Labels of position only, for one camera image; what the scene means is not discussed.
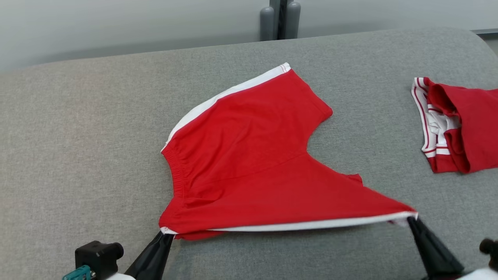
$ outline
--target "folded red shorts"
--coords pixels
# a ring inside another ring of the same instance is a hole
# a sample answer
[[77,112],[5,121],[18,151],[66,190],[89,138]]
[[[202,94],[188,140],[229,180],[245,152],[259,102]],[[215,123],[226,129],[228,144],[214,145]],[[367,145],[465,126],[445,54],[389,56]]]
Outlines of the folded red shorts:
[[416,216],[364,187],[359,175],[337,173],[307,153],[308,138],[331,115],[287,63],[192,109],[162,150],[174,197],[161,230],[195,240]]
[[471,173],[498,167],[498,89],[468,89],[415,78],[422,151],[433,172]]

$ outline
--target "gray cushion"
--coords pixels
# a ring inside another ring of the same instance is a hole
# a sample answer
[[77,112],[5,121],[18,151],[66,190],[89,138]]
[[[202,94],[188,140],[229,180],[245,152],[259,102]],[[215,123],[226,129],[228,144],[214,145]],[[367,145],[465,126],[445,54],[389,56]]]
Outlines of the gray cushion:
[[[498,58],[471,32],[389,30],[57,62],[0,75],[1,278],[59,279],[74,250],[120,242],[123,272],[172,197],[160,150],[215,94],[289,62],[334,110],[312,156],[415,207],[468,269],[498,233],[498,169],[433,174],[413,77],[498,88]],[[419,279],[409,229],[387,223],[175,241],[168,279]]]

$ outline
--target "gray cylinder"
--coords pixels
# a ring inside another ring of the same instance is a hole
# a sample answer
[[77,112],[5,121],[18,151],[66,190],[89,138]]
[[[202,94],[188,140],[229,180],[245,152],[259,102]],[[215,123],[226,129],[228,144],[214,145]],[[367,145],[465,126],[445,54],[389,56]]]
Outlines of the gray cylinder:
[[273,18],[275,11],[272,7],[265,7],[259,12],[259,40],[273,40]]
[[287,5],[287,17],[285,20],[285,39],[296,39],[299,30],[299,15],[301,4],[291,2]]

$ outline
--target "gray fabric surface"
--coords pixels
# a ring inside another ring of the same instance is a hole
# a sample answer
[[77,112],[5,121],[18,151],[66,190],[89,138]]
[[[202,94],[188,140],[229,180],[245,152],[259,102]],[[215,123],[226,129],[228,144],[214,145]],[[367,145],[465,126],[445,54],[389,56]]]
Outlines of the gray fabric surface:
[[[74,250],[120,242],[123,272],[172,197],[159,153],[195,105],[289,62],[334,110],[309,152],[419,212],[468,269],[498,237],[498,169],[433,174],[413,77],[498,88],[471,32],[379,31],[58,62],[0,75],[1,279],[59,279]],[[419,279],[407,228],[230,233],[173,243],[165,279]]]

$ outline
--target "red fabric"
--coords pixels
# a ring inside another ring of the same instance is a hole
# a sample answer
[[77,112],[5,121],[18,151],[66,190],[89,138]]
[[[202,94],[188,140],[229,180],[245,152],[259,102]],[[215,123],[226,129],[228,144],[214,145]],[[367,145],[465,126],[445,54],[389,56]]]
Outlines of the red fabric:
[[455,167],[462,173],[498,167],[498,89],[468,89],[433,83],[429,86],[427,102],[443,114],[457,116],[462,126],[445,132],[453,165],[444,164],[449,171]]
[[458,167],[449,154],[436,154],[433,157],[428,157],[427,160],[434,173],[458,172]]
[[292,70],[219,99],[162,152],[174,198],[160,227],[195,240],[220,234],[209,229],[414,211],[307,153],[308,138],[331,115]]

